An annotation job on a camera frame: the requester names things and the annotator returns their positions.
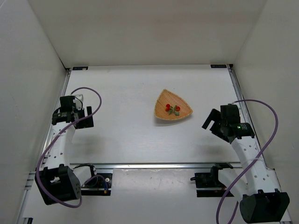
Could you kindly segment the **red cherry sprig with leaves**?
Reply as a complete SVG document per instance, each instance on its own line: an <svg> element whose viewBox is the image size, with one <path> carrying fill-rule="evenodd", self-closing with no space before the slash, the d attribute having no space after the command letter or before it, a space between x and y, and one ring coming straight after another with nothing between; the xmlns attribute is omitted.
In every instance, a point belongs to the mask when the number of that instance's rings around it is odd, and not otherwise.
<svg viewBox="0 0 299 224"><path fill-rule="evenodd" d="M171 114L174 114L175 116L179 116L179 113L180 113L180 107L179 106L171 106L170 105L170 110L168 111L168 114L171 115Z"/></svg>

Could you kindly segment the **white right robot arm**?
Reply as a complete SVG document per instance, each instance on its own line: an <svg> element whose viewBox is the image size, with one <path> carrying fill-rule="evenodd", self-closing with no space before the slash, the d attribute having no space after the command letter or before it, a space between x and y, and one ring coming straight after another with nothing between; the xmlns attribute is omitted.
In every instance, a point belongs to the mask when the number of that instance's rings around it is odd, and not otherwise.
<svg viewBox="0 0 299 224"><path fill-rule="evenodd" d="M207 129L211 121L214 122L210 128L212 134L231 145L243 168L237 174L230 164L219 167L216 179L226 187L220 204L231 193L246 223L280 222L290 198L271 179L271 170L263 161L251 125L241 122L239 108L233 104L212 109L202 128Z"/></svg>

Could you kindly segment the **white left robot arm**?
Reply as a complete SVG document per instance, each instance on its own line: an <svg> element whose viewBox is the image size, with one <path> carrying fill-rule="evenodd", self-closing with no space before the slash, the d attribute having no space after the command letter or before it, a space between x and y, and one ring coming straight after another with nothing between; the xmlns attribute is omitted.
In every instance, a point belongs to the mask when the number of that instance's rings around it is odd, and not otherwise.
<svg viewBox="0 0 299 224"><path fill-rule="evenodd" d="M52 139L38 163L35 182L46 205L59 203L69 208L69 201L82 200L81 187L96 174L92 164L72 168L67 154L77 129L93 127L92 108L83 108L83 95L60 98L60 107L52 115Z"/></svg>

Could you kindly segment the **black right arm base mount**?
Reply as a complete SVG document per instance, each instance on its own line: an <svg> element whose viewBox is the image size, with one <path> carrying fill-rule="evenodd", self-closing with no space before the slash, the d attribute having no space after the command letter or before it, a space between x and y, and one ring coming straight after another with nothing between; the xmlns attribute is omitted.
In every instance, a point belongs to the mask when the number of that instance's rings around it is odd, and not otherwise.
<svg viewBox="0 0 299 224"><path fill-rule="evenodd" d="M219 181L218 172L233 166L230 163L215 163L209 172L195 173L190 180L195 181L197 198L222 197L226 186Z"/></svg>

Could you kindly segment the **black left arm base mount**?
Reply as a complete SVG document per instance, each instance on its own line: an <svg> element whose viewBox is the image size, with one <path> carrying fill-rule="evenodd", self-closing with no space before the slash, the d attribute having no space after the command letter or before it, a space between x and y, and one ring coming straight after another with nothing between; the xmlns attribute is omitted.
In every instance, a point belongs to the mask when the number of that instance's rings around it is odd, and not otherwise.
<svg viewBox="0 0 299 224"><path fill-rule="evenodd" d="M112 170L90 168L91 176L96 176L81 187L83 196L110 196L113 182Z"/></svg>

